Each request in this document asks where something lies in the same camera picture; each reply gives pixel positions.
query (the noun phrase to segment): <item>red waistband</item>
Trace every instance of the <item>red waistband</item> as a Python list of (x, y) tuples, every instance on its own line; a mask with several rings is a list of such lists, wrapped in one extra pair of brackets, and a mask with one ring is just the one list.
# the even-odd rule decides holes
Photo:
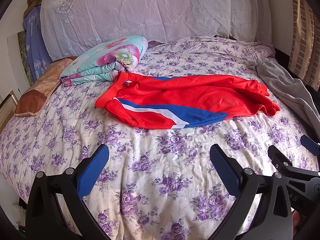
[(108, 90), (100, 96), (95, 104), (95, 108), (105, 108), (107, 102), (112, 100), (117, 92), (123, 88), (123, 83), (128, 80), (129, 74), (123, 71), (119, 71), (119, 74), (113, 84), (108, 88)]

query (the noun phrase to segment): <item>blue gripper pad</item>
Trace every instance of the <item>blue gripper pad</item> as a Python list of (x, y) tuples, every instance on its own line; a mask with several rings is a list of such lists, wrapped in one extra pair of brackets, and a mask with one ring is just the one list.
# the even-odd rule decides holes
[(212, 145), (210, 148), (210, 160), (228, 193), (239, 198), (241, 194), (240, 178), (230, 166), (226, 154), (216, 144)]
[(313, 140), (311, 140), (310, 138), (308, 138), (305, 135), (302, 135), (300, 138), (300, 143), (303, 147), (305, 147), (314, 156), (319, 156), (319, 154), (320, 154), (319, 145), (317, 143), (315, 143)]
[(78, 179), (77, 193), (80, 199), (90, 194), (103, 168), (106, 166), (109, 160), (108, 147), (101, 144), (92, 157), (91, 162)]

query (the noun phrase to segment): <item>gray fabric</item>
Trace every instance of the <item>gray fabric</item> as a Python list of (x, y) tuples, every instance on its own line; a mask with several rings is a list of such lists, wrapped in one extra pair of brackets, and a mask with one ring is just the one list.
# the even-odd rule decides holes
[(257, 72), (274, 95), (313, 127), (320, 139), (320, 115), (302, 81), (267, 58), (257, 60)]

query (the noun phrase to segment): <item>brown pillow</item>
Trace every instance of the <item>brown pillow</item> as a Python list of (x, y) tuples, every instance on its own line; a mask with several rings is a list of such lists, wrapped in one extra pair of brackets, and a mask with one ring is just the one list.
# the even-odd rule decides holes
[(68, 57), (52, 62), (44, 74), (20, 98), (14, 115), (35, 116), (59, 87), (61, 72), (77, 57)]

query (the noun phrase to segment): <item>white stripe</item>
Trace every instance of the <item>white stripe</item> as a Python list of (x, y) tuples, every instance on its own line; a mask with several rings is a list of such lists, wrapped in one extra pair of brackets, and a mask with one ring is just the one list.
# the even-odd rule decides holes
[(153, 113), (157, 113), (157, 114), (162, 114), (164, 117), (171, 119), (172, 121), (174, 121), (176, 123), (171, 127), (172, 129), (184, 128), (186, 124), (189, 124), (188, 122), (181, 120), (179, 117), (177, 117), (174, 113), (172, 113), (168, 109), (134, 108), (132, 106), (125, 105), (125, 104), (122, 104), (122, 106), (125, 109), (128, 109), (133, 112), (138, 112), (138, 113), (153, 112)]

